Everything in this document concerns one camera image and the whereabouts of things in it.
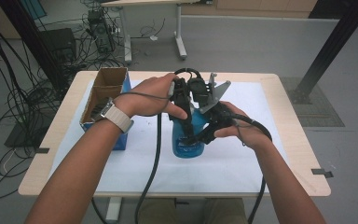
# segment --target brown cardboard box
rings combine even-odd
[[[93,109],[98,103],[103,102],[105,98],[115,99],[122,92],[131,89],[130,77],[125,67],[101,68],[92,85],[89,99],[80,118],[80,126],[86,132],[94,121],[91,119]],[[113,150],[124,150],[127,145],[127,133],[123,133],[117,140]]]

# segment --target person's right hand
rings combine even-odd
[[[230,109],[235,114],[240,114],[248,117],[245,112],[238,109],[235,105],[230,102],[221,101],[223,105],[226,105],[228,109]],[[229,137],[229,136],[237,136],[240,141],[242,141],[247,147],[255,149],[260,144],[263,144],[264,141],[269,139],[255,126],[236,119],[238,122],[238,126],[232,125],[228,128],[219,129],[214,132],[214,136],[216,138]]]

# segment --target table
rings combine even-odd
[[[102,3],[102,7],[116,7],[121,20],[121,29],[124,36],[124,60],[127,64],[130,64],[132,61],[131,55],[131,37],[127,32],[127,22],[124,7],[127,6],[143,6],[143,5],[157,5],[157,4],[176,4],[176,31],[174,32],[174,37],[176,40],[176,45],[179,49],[179,55],[184,60],[187,57],[185,45],[182,40],[182,7],[183,3],[196,3],[199,0],[118,0],[115,2]]]
[[[97,72],[83,71],[79,72],[74,79],[67,95],[62,101],[62,105],[45,136],[40,147],[49,148],[46,154],[36,154],[34,160],[21,182],[19,193],[22,195],[38,195],[48,181],[48,176],[57,150],[64,138],[71,119],[75,114],[79,102],[84,97],[84,92],[88,84],[96,76]],[[159,77],[166,72],[130,72],[131,80],[142,80],[148,77]],[[201,73],[207,80],[209,73]],[[247,73],[218,73],[216,81],[232,82],[255,82],[260,83],[272,117],[275,120],[276,128],[279,132],[282,145],[290,161],[289,166],[310,196],[327,196],[330,194],[330,188],[323,175],[314,175],[311,169],[320,168],[315,155],[310,147],[310,143],[296,117],[286,92],[284,91],[279,78],[272,74],[247,74]],[[140,193],[128,195],[126,193],[96,192],[98,196],[136,196]],[[238,195],[230,196],[250,196],[255,193],[243,192]],[[183,196],[208,196],[208,194],[188,194]]]

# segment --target concrete floor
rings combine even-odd
[[[336,24],[337,21],[321,20],[183,17],[183,39],[188,54],[185,61],[177,56],[171,31],[163,29],[156,42],[132,40],[134,55],[129,69],[174,71],[193,67],[217,73],[255,72],[303,77]],[[174,22],[167,21],[166,26],[169,25]],[[21,42],[11,43],[21,52]],[[15,65],[15,69],[20,70],[20,66]],[[27,77],[21,72],[17,76],[20,83],[27,86]],[[319,163],[335,176],[328,179],[332,194],[314,201],[328,223],[358,223],[358,29],[318,84],[345,127],[305,128]],[[7,111],[6,98],[7,87],[0,75],[0,116]],[[14,120],[6,120],[0,127],[0,159],[8,151],[3,142],[13,124]],[[21,177],[3,181],[0,195],[17,188]],[[190,205],[178,207],[182,223],[201,223],[203,200],[187,201]],[[244,201],[249,214],[255,200]],[[0,223],[22,223],[33,202],[34,198],[18,193],[1,199]],[[133,223],[136,202],[135,199],[124,201],[119,223]],[[104,211],[106,199],[97,199],[97,203]],[[99,222],[90,207],[83,223]],[[254,223],[278,223],[268,197],[263,199]]]

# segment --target wire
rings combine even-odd
[[[144,191],[142,192],[141,198],[138,201],[138,204],[136,205],[135,209],[135,224],[138,224],[139,219],[139,209],[142,206],[142,203],[145,199],[146,193],[149,191],[150,186],[152,185],[153,179],[156,175],[156,171],[158,168],[158,162],[159,162],[159,154],[161,151],[161,113],[157,115],[157,148],[156,148],[156,156],[155,161],[153,164],[152,173],[150,174],[149,180],[147,181],[147,184],[145,186]]]
[[[13,156],[13,154],[16,152],[16,148],[14,148],[13,152],[10,154],[9,158],[7,159],[7,161],[5,161],[4,163],[4,170],[7,173],[7,169],[6,169],[6,164],[8,161],[10,161],[11,157]]]
[[[155,32],[153,35],[158,35],[162,28],[164,28],[164,25],[165,25],[165,18],[164,20],[162,21],[162,25],[161,27],[159,28],[159,30],[157,32]],[[155,21],[153,20],[153,26],[144,26],[141,28],[141,30],[139,31],[139,33],[141,33],[141,36],[135,36],[135,37],[131,37],[131,39],[142,39],[142,38],[150,38],[152,35],[149,35],[149,36],[146,36],[150,33],[152,33],[153,31],[156,31],[156,29],[154,28],[155,27]],[[143,30],[145,28],[149,28],[150,30],[146,31],[146,32],[143,32]]]
[[[12,170],[14,170],[18,165],[20,165],[21,163],[23,163],[24,161],[26,161],[26,160],[22,160],[22,161],[20,161],[19,163],[17,163],[15,166],[13,166],[13,167],[7,172],[7,175],[8,175]],[[7,177],[7,175],[4,175],[4,176],[0,179],[0,183]],[[8,195],[10,195],[10,194],[12,194],[12,193],[14,193],[14,192],[16,192],[17,190],[18,190],[18,189],[15,189],[15,190],[11,191],[10,193],[7,193],[7,194],[4,194],[4,195],[0,196],[0,199],[1,199],[1,198],[4,198],[4,197],[6,197],[6,196],[8,196]]]
[[[95,210],[95,213],[97,214],[98,218],[101,220],[103,224],[107,224],[106,220],[103,218],[103,215],[101,214],[100,210],[98,210],[97,204],[94,201],[94,197],[91,198],[92,207]]]
[[[257,122],[256,120],[250,119],[249,117],[246,117],[246,116],[244,116],[244,115],[239,115],[239,114],[233,115],[232,118],[233,118],[233,119],[243,120],[243,121],[245,121],[245,122],[251,124],[252,126],[255,126],[255,127],[258,128],[266,137],[268,137],[269,140],[272,141],[272,136],[271,136],[269,130],[268,130],[264,125],[262,125],[261,123]],[[237,128],[238,128],[240,140],[242,141],[242,144],[245,146],[243,140],[241,139],[241,129],[240,129],[240,126],[237,125]],[[263,177],[262,177],[262,180],[261,180],[260,191],[259,191],[259,193],[258,193],[258,195],[257,195],[254,208],[252,209],[251,215],[248,217],[248,223],[249,223],[249,224],[252,224],[252,222],[253,222],[253,220],[254,220],[254,218],[255,218],[255,213],[256,213],[256,211],[257,211],[257,209],[258,209],[258,206],[259,206],[260,203],[261,203],[261,200],[262,200],[263,195],[264,195],[265,188],[266,188],[266,180],[264,179],[264,176],[263,176]]]
[[[170,97],[160,97],[160,96],[149,95],[149,94],[145,94],[142,92],[136,92],[136,91],[126,91],[126,92],[122,92],[120,95],[141,95],[141,96],[156,98],[159,100],[169,100],[170,99]]]
[[[44,27],[44,28],[45,28],[46,26],[49,26],[49,25],[52,25],[52,24],[56,24],[56,23],[65,22],[65,21],[83,21],[83,18],[81,18],[81,19],[72,19],[72,20],[64,20],[64,21],[53,21],[53,22],[41,24],[40,26],[37,26],[37,28],[38,28],[38,29],[39,29],[40,27]]]
[[[13,191],[7,193],[7,194],[1,195],[1,196],[0,196],[0,199],[5,198],[5,197],[9,196],[10,194],[13,194],[13,193],[17,192],[17,190],[18,190],[18,189],[15,189],[15,190],[13,190]]]

